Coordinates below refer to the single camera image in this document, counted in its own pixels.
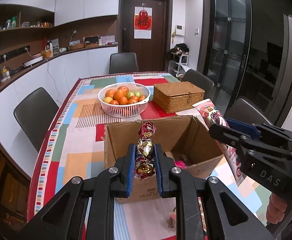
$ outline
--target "colorful patchwork tablecloth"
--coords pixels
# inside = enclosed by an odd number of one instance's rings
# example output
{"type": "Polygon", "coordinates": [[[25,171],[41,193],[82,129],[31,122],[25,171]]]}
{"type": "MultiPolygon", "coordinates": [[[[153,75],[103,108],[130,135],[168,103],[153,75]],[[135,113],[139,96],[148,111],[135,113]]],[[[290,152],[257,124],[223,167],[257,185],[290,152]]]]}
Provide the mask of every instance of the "colorful patchwork tablecloth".
{"type": "MultiPolygon", "coordinates": [[[[152,102],[153,84],[178,82],[168,73],[110,75],[78,80],[51,124],[41,147],[33,173],[28,221],[74,176],[96,177],[104,170],[104,125],[109,122],[155,119],[172,115],[196,115],[196,109],[166,114],[152,102]],[[131,118],[114,118],[102,111],[98,92],[119,82],[135,82],[151,91],[147,109],[131,118]]],[[[237,187],[223,158],[212,172],[253,212],[266,223],[265,212],[270,192],[250,178],[237,187]]],[[[175,199],[155,199],[114,207],[115,240],[175,239],[175,229],[168,227],[169,212],[175,199]]]]}

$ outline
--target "green apple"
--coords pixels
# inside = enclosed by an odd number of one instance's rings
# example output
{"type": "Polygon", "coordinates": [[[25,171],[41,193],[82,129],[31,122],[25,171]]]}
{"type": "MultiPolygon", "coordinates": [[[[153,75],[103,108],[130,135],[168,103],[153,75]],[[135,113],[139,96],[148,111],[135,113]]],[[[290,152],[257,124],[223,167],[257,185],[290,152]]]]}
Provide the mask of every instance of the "green apple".
{"type": "Polygon", "coordinates": [[[135,92],[135,96],[140,97],[141,93],[139,91],[135,92]]]}
{"type": "Polygon", "coordinates": [[[103,99],[103,101],[104,101],[105,103],[107,103],[107,104],[109,104],[111,100],[113,100],[111,97],[105,97],[105,98],[103,99]]]}
{"type": "Polygon", "coordinates": [[[127,92],[127,94],[126,94],[126,97],[127,97],[127,99],[129,100],[132,96],[134,96],[135,95],[135,93],[134,92],[131,92],[131,91],[129,91],[129,92],[127,92]]]}

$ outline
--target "cardboard box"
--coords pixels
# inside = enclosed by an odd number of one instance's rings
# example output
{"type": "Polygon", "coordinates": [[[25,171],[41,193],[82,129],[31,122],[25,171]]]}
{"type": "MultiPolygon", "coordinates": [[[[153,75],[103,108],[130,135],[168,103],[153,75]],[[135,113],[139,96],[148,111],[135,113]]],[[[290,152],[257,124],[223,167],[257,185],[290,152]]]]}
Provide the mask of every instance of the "cardboard box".
{"type": "MultiPolygon", "coordinates": [[[[137,143],[138,131],[147,121],[106,124],[105,169],[114,166],[117,158],[126,155],[129,143],[137,143]]],[[[154,143],[160,143],[166,155],[176,161],[181,159],[181,154],[187,155],[192,165],[185,170],[195,177],[206,179],[223,157],[216,141],[193,116],[173,116],[150,121],[156,127],[155,134],[151,137],[154,143]]],[[[130,197],[117,201],[128,203],[158,197],[156,175],[153,175],[142,181],[134,179],[130,197]]]]}

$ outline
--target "white plastic basket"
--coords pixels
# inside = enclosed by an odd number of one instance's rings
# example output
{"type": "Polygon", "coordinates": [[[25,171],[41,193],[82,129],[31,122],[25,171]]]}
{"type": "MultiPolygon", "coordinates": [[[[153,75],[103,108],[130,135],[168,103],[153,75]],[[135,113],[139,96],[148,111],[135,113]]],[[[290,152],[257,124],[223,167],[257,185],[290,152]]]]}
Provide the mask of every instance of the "white plastic basket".
{"type": "Polygon", "coordinates": [[[98,99],[101,103],[101,107],[103,111],[110,116],[119,117],[119,118],[132,117],[145,111],[148,105],[149,97],[150,97],[150,90],[147,87],[141,84],[125,83],[125,82],[106,86],[102,90],[100,90],[100,92],[98,93],[98,99]],[[121,86],[128,87],[129,91],[132,91],[132,92],[139,91],[142,96],[146,97],[145,100],[140,101],[135,104],[123,105],[123,106],[111,105],[103,101],[107,90],[109,89],[117,90],[121,86]]]}

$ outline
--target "gray chair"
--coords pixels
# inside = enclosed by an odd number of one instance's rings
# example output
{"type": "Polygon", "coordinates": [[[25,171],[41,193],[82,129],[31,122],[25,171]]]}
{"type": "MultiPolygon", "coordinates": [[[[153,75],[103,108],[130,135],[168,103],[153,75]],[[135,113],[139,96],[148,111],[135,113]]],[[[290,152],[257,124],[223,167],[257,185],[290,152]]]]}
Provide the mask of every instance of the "gray chair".
{"type": "Polygon", "coordinates": [[[40,87],[22,100],[13,111],[17,122],[38,152],[58,109],[48,92],[40,87]]]}
{"type": "Polygon", "coordinates": [[[136,53],[123,52],[110,55],[109,74],[138,72],[136,53]]]}
{"type": "Polygon", "coordinates": [[[265,123],[273,125],[263,114],[262,110],[244,98],[238,98],[235,103],[226,110],[224,117],[249,124],[265,123]]]}
{"type": "Polygon", "coordinates": [[[188,70],[182,78],[182,81],[188,81],[195,86],[205,90],[205,95],[203,99],[210,98],[209,92],[214,87],[214,82],[207,76],[195,71],[193,69],[188,70]]]}

